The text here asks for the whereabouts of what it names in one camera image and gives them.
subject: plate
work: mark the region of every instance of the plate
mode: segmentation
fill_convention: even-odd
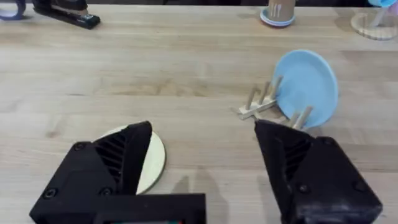
[[[323,57],[309,50],[289,52],[279,60],[273,82],[279,75],[284,78],[276,99],[286,117],[290,119],[295,111],[302,113],[307,106],[313,106],[304,128],[329,120],[337,107],[338,84]]]

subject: black stapler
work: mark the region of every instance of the black stapler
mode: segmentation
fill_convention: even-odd
[[[283,224],[370,224],[382,204],[338,143],[266,120],[255,132]]]
[[[100,23],[100,18],[88,13],[85,0],[33,0],[34,11],[86,29]]]
[[[37,224],[206,224],[205,194],[136,195],[149,122],[69,150],[30,211]]]

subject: round wooden board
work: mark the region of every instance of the round wooden board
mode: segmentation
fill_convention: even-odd
[[[390,40],[397,36],[397,19],[386,15],[377,27],[370,27],[376,15],[373,13],[358,13],[351,19],[353,29],[373,40]]]
[[[114,128],[104,135],[116,133],[127,126]],[[144,165],[142,166],[141,176],[138,183],[137,194],[142,194],[149,190],[160,178],[166,163],[166,150],[160,137],[152,132],[147,154],[145,156]]]

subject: wood grain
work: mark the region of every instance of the wood grain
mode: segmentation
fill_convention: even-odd
[[[311,132],[336,138],[380,196],[376,223],[398,223],[398,43],[356,34],[364,9],[297,8],[272,29],[258,7],[90,6],[103,23],[84,30],[27,8],[0,22],[0,223],[32,223],[73,142],[146,119],[168,156],[150,194],[205,192],[208,223],[279,223],[253,122],[230,108],[294,49],[324,56],[340,85]]]

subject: blue tape roll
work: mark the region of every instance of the blue tape roll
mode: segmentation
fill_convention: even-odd
[[[25,0],[16,0],[17,11],[3,10],[0,9],[0,19],[4,21],[20,20],[24,18],[24,12],[26,9]]]

